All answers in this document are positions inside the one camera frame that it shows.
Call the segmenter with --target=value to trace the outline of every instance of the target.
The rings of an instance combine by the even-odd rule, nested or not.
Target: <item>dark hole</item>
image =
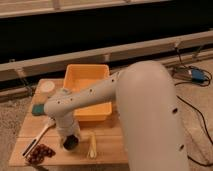
[[[179,148],[179,151],[182,151],[184,149],[184,145],[181,145]]]
[[[178,109],[177,109],[177,108],[175,108],[175,109],[172,111],[173,114],[176,114],[177,112],[178,112]]]

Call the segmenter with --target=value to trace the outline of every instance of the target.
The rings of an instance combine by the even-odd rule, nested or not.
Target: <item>brown food pile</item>
[[[37,145],[27,156],[26,160],[29,164],[37,165],[44,161],[44,157],[52,157],[55,151],[44,144]]]

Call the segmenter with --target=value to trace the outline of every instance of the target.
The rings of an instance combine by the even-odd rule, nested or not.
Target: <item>orange bin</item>
[[[78,92],[109,76],[107,65],[70,64],[67,66],[64,88]],[[112,113],[112,103],[102,103],[74,111],[78,121],[103,121]]]

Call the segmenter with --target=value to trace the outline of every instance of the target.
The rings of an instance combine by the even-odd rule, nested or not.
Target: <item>black cable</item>
[[[185,82],[176,83],[175,86],[181,85],[181,84],[194,84],[194,85],[198,85],[198,86],[201,86],[201,87],[206,87],[210,83],[211,83],[211,77],[208,80],[208,84],[200,84],[200,83],[193,83],[193,82],[190,82],[190,81],[185,81]],[[179,100],[181,100],[182,102],[184,102],[185,104],[187,104],[188,106],[190,106],[192,109],[196,110],[200,114],[200,116],[202,117],[203,123],[204,123],[204,129],[205,129],[206,135],[207,135],[209,141],[211,142],[211,144],[213,145],[213,140],[212,140],[212,138],[209,134],[209,131],[208,131],[208,128],[207,128],[207,125],[206,125],[206,120],[205,120],[205,117],[203,116],[202,112],[199,109],[197,109],[195,106],[193,106],[192,104],[190,104],[189,102],[187,102],[186,100],[181,98],[180,96],[177,96],[177,97],[178,97]],[[189,160],[198,164],[199,166],[202,166],[202,167],[212,167],[213,166],[213,163],[204,164],[204,163],[201,163],[201,162],[195,160],[194,158],[192,158],[189,155],[187,155],[187,157],[188,157]]]
[[[184,68],[187,68],[187,66],[186,66],[186,65],[183,63],[183,61],[182,61],[179,48],[178,48],[178,47],[175,47],[175,51],[176,51],[176,53],[177,53],[177,55],[178,55],[180,64],[181,64]]]
[[[195,106],[193,106],[192,104],[190,104],[189,102],[187,102],[186,100],[181,98],[180,96],[177,96],[177,98],[180,99],[182,102],[184,102],[185,104],[187,104],[188,106],[190,106],[192,109],[194,109],[196,112],[198,112],[200,114],[200,116],[202,117],[202,120],[203,120],[206,135],[207,135],[209,141],[211,142],[211,144],[213,145],[213,140],[212,140],[212,138],[209,134],[209,131],[208,131],[208,128],[207,128],[207,125],[206,125],[206,120],[205,120],[205,117],[203,116],[202,112],[199,109],[197,109]]]
[[[198,161],[196,161],[195,159],[193,159],[191,156],[187,156],[189,160],[193,161],[194,163],[200,165],[200,166],[203,166],[203,167],[212,167],[213,166],[213,163],[208,163],[208,164],[203,164],[203,163],[200,163]]]

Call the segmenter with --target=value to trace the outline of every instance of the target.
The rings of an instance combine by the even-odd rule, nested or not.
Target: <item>floor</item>
[[[213,60],[196,63],[203,69],[213,73]],[[198,107],[204,114],[207,127],[213,137],[213,84],[209,87],[201,88],[193,85],[180,85],[177,87],[177,94],[184,97],[190,103]],[[12,153],[16,137],[20,126],[24,120],[31,98],[12,100],[0,103],[0,170],[1,171],[32,171],[30,167],[9,167],[8,161]],[[187,151],[200,162],[213,162],[213,148],[208,141],[203,129],[200,117],[197,113],[179,101],[180,113],[183,120],[183,128],[186,137]],[[200,167],[191,161],[189,162],[191,171],[212,171],[211,168]],[[102,165],[102,166],[67,166],[49,167],[53,171],[129,171],[128,165]]]

